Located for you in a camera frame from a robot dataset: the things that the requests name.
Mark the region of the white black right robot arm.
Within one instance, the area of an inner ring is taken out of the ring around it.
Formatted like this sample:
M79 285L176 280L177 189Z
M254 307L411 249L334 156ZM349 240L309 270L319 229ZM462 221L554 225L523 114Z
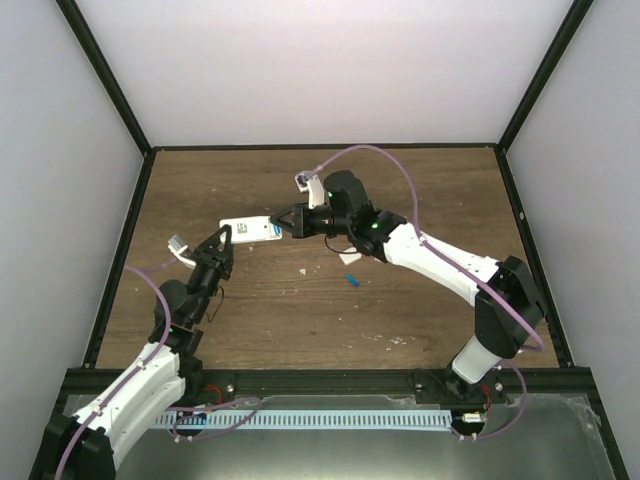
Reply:
M295 181L308 199L271 215L280 230L295 239L343 236L359 254L421 274L473 307L474 334L444 373L451 400L471 400L485 375L528 349L529 339L533 350L542 350L535 329L546 309L524 261L474 255L427 235L405 217L376 208L350 170L325 180L301 172Z

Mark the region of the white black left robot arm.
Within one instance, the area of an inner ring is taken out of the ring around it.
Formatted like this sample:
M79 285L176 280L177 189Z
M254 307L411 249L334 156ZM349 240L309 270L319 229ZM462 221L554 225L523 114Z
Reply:
M234 264L232 228L221 226L194 250L177 236L168 245L191 265L187 281L156 284L155 324L132 363L97 397L75 413L55 414L47 424L34 476L37 479L113 479L127 454L153 421L177 402L191 404L204 392L202 363L195 356L198 324Z

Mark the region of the white air conditioner remote control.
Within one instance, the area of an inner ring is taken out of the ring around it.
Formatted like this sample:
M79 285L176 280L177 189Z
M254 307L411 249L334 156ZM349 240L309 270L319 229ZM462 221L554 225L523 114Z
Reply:
M232 228L232 244L257 243L281 240L273 236L272 223L268 216L251 216L222 219L219 226L229 224Z

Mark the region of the white remote battery cover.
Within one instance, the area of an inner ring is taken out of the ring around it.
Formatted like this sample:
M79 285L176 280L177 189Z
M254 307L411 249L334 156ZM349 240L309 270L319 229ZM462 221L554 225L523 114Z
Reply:
M339 258L344 265L351 265L362 258L362 254L354 247L339 253Z

